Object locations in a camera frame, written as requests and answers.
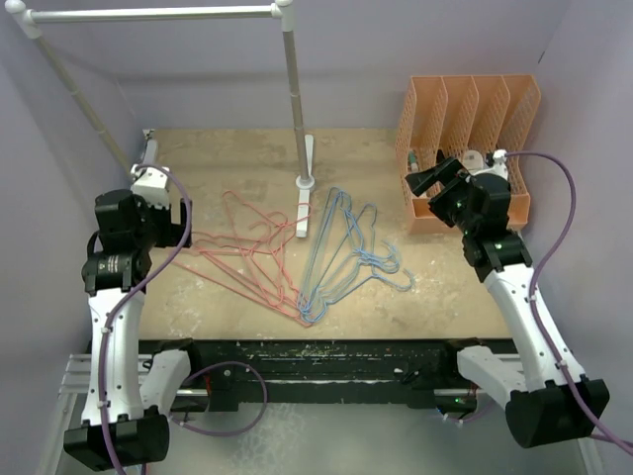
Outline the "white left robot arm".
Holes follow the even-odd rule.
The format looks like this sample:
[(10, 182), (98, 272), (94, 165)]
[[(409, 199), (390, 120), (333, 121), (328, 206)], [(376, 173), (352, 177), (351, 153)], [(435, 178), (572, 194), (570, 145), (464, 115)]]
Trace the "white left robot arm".
[(94, 211), (98, 230), (81, 272), (92, 320), (88, 395), (80, 426), (65, 432), (63, 449), (95, 472), (121, 472), (166, 457), (177, 392), (203, 378), (190, 338), (162, 346), (147, 374), (139, 374), (140, 316), (147, 285), (159, 273), (149, 253), (190, 246), (192, 202), (181, 199), (177, 224), (169, 205), (153, 205), (125, 189), (98, 196)]

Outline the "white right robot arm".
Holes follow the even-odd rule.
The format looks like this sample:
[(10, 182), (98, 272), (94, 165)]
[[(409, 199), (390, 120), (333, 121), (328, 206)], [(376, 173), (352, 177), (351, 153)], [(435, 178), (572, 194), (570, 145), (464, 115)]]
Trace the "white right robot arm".
[(587, 377), (551, 318), (528, 249), (508, 224), (506, 175), (490, 169), (472, 174), (447, 158), (408, 174), (406, 183), (414, 196), (440, 184), (429, 210), (462, 233), (466, 261), (496, 302), (521, 363), (515, 370), (488, 347), (469, 343), (440, 362), (441, 379), (451, 387), (470, 381), (483, 389), (524, 448), (590, 436), (609, 392), (602, 380)]

